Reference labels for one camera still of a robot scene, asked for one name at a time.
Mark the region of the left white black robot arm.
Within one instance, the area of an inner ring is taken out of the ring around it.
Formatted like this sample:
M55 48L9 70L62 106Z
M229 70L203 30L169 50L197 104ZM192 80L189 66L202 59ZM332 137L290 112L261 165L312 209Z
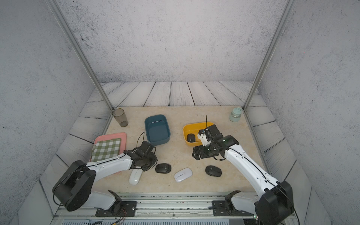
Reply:
M69 212L83 206L113 214L124 212L122 200L115 192L95 191L94 183L121 171L150 170L158 161L156 149L154 145L143 141L139 147L125 150L122 154L109 159L88 163L75 161L54 185L53 201Z

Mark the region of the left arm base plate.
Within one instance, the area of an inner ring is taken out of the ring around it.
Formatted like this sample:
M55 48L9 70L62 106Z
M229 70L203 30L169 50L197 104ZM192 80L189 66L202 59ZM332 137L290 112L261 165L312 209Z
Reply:
M137 201L115 202L108 210L97 209L95 217L134 217Z

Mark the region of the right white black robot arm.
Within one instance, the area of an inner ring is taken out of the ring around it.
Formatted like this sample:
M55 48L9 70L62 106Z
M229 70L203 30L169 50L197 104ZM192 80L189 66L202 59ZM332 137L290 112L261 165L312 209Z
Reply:
M249 181L255 193L233 191L226 196L225 209L228 215L242 212L256 216L263 225L278 225L296 213L293 189L286 182L279 182L264 171L231 135L223 136L216 125L199 130L201 145L193 148L196 160L216 158L221 155L232 163Z

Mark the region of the left aluminium corner post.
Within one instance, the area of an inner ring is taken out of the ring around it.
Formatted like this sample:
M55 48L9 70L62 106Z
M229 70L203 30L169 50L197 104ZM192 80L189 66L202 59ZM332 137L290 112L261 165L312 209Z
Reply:
M52 14L54 15L57 23L59 24L60 28L64 32L66 38L70 42L71 46L73 47L78 59L82 63L83 67L85 68L88 76L90 77L91 81L93 82L95 88L99 92L101 98L104 100L105 104L112 112L114 110L114 106L112 105L111 101L109 100L106 92L104 91L102 85L99 82L93 68L91 67L87 57L85 56L79 42L77 41L73 31L71 30L70 26L68 25L65 16L63 15L57 1L55 0L46 0L48 7L50 8Z

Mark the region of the pale green glass jar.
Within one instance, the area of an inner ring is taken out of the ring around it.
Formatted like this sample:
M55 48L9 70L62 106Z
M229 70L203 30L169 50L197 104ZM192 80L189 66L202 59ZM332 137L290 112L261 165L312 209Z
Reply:
M231 111L231 113L229 115L229 120L231 122L239 122L240 118L241 118L241 115L242 115L242 108L241 107L236 107Z

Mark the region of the pink tray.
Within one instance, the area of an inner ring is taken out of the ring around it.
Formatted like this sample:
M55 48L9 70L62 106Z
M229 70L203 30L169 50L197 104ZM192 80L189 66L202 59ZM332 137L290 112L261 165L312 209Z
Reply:
M108 166L112 163L115 163L116 161L121 159L121 157L124 156L123 151L126 149L126 143L127 143L127 134L126 133L116 133L116 134L99 136L95 139L94 145L99 141L111 140L111 139L116 139L116 138L121 138L121 146L120 146L119 155L109 158L109 159L101 160L98 162L90 161L90 164L91 164L90 169L95 170L96 172L99 172L100 169L105 169L106 166Z

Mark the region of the dark teal storage box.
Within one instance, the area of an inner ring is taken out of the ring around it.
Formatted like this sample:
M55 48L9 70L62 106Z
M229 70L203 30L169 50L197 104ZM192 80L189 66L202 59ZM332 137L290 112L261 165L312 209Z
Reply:
M167 118L164 115L150 116L145 119L144 124L147 141L150 144L158 146L169 142L171 132Z

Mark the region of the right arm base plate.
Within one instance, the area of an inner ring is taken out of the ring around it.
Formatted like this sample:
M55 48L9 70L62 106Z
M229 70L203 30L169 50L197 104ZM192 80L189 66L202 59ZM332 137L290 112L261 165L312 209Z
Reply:
M231 217L253 217L254 215L245 211L238 211L227 201L212 201L213 216L231 216Z

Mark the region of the right aluminium corner post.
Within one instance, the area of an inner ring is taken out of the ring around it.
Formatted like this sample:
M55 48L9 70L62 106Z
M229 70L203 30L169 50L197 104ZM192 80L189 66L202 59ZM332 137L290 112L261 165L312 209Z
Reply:
M245 105L243 107L243 110L246 111L249 106L250 106L250 103L252 101L252 98L254 97L255 95L255 92L264 76L264 73L265 73L265 70L266 68L268 67L268 64L271 60L271 57L273 56L274 52L275 52L275 49L276 49L276 46L281 38L281 35L285 29L285 26L286 26L286 23L290 17L290 14L291 14L291 11L294 7L294 4L296 3L295 0L288 0L286 2L286 5L285 5L285 8L283 10L283 13L280 17L280 20L279 20L279 23L277 24L276 26L276 29L274 31L274 34L273 34L273 37L271 39L271 42L269 44L269 47L265 53L265 56L264 56L264 59L260 65L260 68L257 72L257 75L255 76L254 78L254 81L253 81L253 84L251 86L251 89L249 91L249 95L246 99L246 102L245 102Z

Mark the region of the green checkered cloth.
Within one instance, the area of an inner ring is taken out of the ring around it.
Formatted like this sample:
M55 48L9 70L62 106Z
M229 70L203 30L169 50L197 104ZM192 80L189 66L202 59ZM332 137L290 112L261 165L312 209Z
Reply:
M90 161L98 162L118 156L121 143L121 138L97 142L92 148Z

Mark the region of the yellow storage box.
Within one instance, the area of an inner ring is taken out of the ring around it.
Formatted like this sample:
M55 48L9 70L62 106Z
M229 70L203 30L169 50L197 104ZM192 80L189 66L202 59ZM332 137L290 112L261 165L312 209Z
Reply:
M198 134L199 130L207 129L209 126L212 126L212 125L213 125L212 122L199 122L199 123L192 123L192 124L185 125L183 128L183 135L184 135L184 140L185 140L186 144L191 147L202 145L201 141L197 137L197 134ZM187 135L190 133L195 134L195 137L196 137L196 141L193 143L187 142Z

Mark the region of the long white mouse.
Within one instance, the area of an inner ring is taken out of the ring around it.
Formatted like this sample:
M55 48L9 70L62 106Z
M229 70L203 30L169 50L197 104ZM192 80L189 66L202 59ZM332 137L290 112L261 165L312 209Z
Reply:
M143 170L140 168L133 169L129 177L129 183L131 185L137 185L141 179Z

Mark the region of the white mouse with grey line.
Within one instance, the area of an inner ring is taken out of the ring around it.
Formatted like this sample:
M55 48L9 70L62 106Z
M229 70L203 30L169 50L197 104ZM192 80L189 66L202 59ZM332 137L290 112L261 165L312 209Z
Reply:
M175 175L174 175L174 180L179 183L184 181L187 178L190 178L193 175L193 172L190 168L185 168L182 169L180 171L178 171Z

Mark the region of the black mouse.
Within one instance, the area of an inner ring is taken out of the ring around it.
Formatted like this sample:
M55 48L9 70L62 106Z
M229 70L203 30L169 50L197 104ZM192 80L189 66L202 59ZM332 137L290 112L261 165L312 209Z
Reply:
M167 163L161 163L161 164L156 165L156 167L155 167L156 173L160 173L160 174L170 173L171 169L172 169L171 165L167 164Z
M206 166L205 172L212 177L221 177L222 175L222 170L216 166Z
M187 135L187 142L194 143L195 141L196 141L195 134L190 133Z

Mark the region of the aluminium corner post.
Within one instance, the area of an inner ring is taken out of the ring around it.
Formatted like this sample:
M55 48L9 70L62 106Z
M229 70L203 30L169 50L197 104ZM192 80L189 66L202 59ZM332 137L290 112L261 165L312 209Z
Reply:
M249 95L246 99L246 102L245 102L245 105L243 107L243 110L246 111L249 106L250 106L250 103L252 101L252 98L254 97L255 95L255 92L264 76L264 73L265 73L265 70L266 68L268 67L268 64L271 60L271 57L273 56L274 52L275 52L275 49L276 49L276 46L281 38L281 35L285 29L285 26L286 26L286 23L290 17L290 14L291 14L291 11L294 7L294 4L296 3L295 0L288 0L286 2L286 5L285 5L285 8L283 10L283 13L280 17L280 20L279 20L279 23L277 24L276 26L276 29L274 31L274 34L273 34L273 37L271 39L271 42L269 44L269 47L265 53L265 56L264 56L264 59L260 65L260 68L257 72L257 75L255 76L254 78L254 81L253 81L253 84L251 86L251 89L249 91Z
M93 68L91 67L87 57L85 56L79 42L77 41L73 31L71 30L70 26L68 25L65 16L63 15L57 1L55 0L46 0L48 7L50 8L52 14L54 15L57 23L59 24L60 28L64 32L66 38L70 42L71 46L73 47L78 59L82 63L83 67L85 68L88 76L90 77L91 81L93 82L95 88L99 92L101 98L104 100L105 104L112 112L114 110L114 106L112 105L111 101L109 100L106 92L104 91L102 85L99 82Z

